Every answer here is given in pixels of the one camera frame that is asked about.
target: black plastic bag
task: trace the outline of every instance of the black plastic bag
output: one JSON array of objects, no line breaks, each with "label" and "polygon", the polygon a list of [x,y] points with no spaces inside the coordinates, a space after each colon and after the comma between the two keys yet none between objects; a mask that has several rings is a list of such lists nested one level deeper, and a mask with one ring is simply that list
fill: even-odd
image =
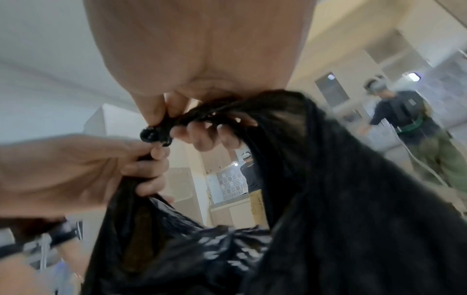
[{"label": "black plastic bag", "polygon": [[[238,112],[258,127],[230,119]],[[134,197],[140,180],[125,178],[104,218],[84,295],[467,291],[466,223],[301,93],[212,101],[142,135],[169,144],[170,127],[191,121],[228,124],[250,147],[272,241],[257,228],[202,229],[158,196]]]}]

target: green pants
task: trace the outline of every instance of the green pants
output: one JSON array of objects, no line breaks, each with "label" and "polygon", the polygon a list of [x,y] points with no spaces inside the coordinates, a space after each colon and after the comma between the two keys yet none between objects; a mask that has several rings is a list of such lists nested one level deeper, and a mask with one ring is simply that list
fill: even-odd
[{"label": "green pants", "polygon": [[[467,192],[466,160],[451,143],[447,132],[439,132],[433,137],[424,139],[418,145],[407,145],[407,147],[418,160],[433,169],[450,187]],[[441,184],[432,173],[412,157],[410,160],[413,170],[422,180]]]}]

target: green belt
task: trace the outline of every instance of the green belt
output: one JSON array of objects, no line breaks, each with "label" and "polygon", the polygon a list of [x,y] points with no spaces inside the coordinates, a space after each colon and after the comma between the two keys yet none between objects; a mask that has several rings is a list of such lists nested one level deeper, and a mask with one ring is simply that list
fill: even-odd
[{"label": "green belt", "polygon": [[397,127],[395,129],[395,132],[397,134],[409,132],[420,127],[422,123],[423,123],[423,116],[418,116],[417,120],[415,120],[412,124],[405,125],[404,127]]}]

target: light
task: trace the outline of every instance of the light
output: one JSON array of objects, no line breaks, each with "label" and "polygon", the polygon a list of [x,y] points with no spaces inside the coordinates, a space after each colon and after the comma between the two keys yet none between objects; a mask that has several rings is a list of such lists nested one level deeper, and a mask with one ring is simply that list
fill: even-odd
[{"label": "light", "polygon": [[420,81],[420,76],[417,73],[409,73],[407,77],[414,82]]}]

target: ceiling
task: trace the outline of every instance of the ceiling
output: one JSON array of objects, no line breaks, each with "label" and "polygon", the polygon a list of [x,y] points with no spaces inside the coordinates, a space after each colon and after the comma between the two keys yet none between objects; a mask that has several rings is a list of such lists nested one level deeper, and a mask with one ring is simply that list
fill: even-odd
[{"label": "ceiling", "polygon": [[[292,79],[310,75],[335,61],[352,40],[361,46],[375,32],[357,37],[354,28],[369,21],[393,25],[401,14],[396,0],[320,1],[304,53]],[[57,80],[130,101],[107,72],[94,44],[80,0],[0,2],[0,60],[38,71]]]}]

